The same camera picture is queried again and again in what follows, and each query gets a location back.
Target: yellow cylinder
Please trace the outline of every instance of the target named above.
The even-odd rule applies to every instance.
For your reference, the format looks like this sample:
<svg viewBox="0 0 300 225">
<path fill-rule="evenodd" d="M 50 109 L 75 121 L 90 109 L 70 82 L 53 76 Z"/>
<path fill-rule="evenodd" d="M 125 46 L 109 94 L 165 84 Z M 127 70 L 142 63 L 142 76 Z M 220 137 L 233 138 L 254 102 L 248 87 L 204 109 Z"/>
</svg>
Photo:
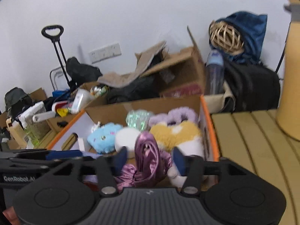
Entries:
<svg viewBox="0 0 300 225">
<path fill-rule="evenodd" d="M 300 140 L 300 0 L 289 0 L 292 21 L 285 47 L 285 72 L 276 120 L 281 129 Z"/>
</svg>

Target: white plastic container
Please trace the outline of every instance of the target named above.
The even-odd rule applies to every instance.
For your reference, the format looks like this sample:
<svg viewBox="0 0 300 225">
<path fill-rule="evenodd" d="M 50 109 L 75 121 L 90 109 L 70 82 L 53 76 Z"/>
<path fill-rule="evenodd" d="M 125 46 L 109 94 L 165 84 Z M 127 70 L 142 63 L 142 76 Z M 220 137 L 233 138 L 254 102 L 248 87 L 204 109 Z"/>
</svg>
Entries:
<svg viewBox="0 0 300 225">
<path fill-rule="evenodd" d="M 93 99 L 95 99 L 95 97 L 92 96 L 89 91 L 84 89 L 78 89 L 71 108 L 71 113 L 79 113 L 79 111 Z"/>
</svg>

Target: orange-edged cardboard box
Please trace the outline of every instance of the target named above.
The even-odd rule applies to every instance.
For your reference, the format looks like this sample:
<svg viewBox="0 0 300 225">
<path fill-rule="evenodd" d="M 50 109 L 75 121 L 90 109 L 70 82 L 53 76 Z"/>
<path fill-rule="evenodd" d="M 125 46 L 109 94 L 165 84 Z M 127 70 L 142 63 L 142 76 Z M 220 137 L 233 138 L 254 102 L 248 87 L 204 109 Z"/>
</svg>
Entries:
<svg viewBox="0 0 300 225">
<path fill-rule="evenodd" d="M 61 150 L 71 135 L 87 138 L 91 126 L 98 121 L 101 124 L 113 122 L 126 126 L 126 116 L 131 110 L 144 109 L 154 114 L 167 113 L 177 107 L 189 107 L 200 115 L 200 128 L 204 139 L 205 156 L 207 160 L 218 161 L 219 150 L 210 114 L 203 96 L 193 95 L 185 98 L 154 98 L 149 100 L 116 103 L 105 106 L 91 107 L 82 110 L 69 124 L 53 139 L 47 149 Z M 71 149 L 79 149 L 78 141 Z"/>
</svg>

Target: lavender fluffy plush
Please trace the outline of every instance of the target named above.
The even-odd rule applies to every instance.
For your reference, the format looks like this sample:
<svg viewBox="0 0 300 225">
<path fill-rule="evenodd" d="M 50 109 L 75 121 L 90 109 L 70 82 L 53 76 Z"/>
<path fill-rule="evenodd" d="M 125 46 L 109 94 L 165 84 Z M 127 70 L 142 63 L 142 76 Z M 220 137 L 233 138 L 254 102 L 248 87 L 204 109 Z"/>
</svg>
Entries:
<svg viewBox="0 0 300 225">
<path fill-rule="evenodd" d="M 161 123 L 161 122 L 168 122 L 168 114 L 167 113 L 160 113 L 154 115 L 149 118 L 148 126 L 151 128 L 152 126 Z"/>
<path fill-rule="evenodd" d="M 168 114 L 160 113 L 150 117 L 148 125 L 153 127 L 161 122 L 165 122 L 167 125 L 179 125 L 184 120 L 198 124 L 198 115 L 189 107 L 179 107 L 172 109 Z"/>
<path fill-rule="evenodd" d="M 169 111 L 168 123 L 174 123 L 175 125 L 179 125 L 184 120 L 188 120 L 190 122 L 198 124 L 198 115 L 193 109 L 186 106 L 175 108 Z"/>
</svg>

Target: trolley handle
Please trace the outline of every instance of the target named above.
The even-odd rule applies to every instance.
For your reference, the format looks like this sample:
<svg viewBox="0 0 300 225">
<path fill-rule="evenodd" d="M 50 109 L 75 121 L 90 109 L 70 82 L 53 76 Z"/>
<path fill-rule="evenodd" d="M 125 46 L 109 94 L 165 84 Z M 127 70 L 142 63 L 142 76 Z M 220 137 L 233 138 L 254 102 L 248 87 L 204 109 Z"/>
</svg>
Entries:
<svg viewBox="0 0 300 225">
<path fill-rule="evenodd" d="M 50 35 L 47 34 L 47 30 L 54 30 L 54 29 L 59 29 L 59 33 L 57 35 Z M 59 41 L 60 36 L 64 32 L 64 28 L 61 25 L 48 25 L 42 29 L 42 35 L 52 41 L 52 43 L 55 43 Z"/>
</svg>

